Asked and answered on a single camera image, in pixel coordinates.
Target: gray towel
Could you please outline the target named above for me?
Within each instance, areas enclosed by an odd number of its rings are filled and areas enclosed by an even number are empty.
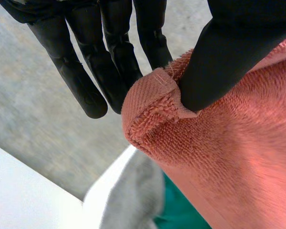
[[[100,229],[157,229],[164,188],[161,169],[137,150],[109,195]]]

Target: green fabric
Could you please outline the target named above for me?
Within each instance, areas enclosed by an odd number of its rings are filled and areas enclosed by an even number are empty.
[[[158,229],[210,229],[177,186],[164,174],[165,203],[161,215],[154,218]]]

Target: gray concrete floor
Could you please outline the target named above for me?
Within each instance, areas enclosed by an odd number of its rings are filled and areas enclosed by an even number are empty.
[[[168,0],[163,32],[174,58],[194,47],[210,18],[206,0]],[[147,74],[134,14],[130,39]],[[88,118],[27,26],[0,6],[0,147],[83,199],[127,145],[121,118],[112,110]]]

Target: pink towel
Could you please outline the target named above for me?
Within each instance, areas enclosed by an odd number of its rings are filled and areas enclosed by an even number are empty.
[[[212,228],[286,229],[286,40],[200,114],[183,107],[176,83],[190,55],[130,89],[126,138]]]

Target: white table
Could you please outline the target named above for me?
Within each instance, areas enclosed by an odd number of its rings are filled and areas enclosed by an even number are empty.
[[[0,149],[0,229],[97,229],[110,190],[135,153],[128,147],[84,203]]]

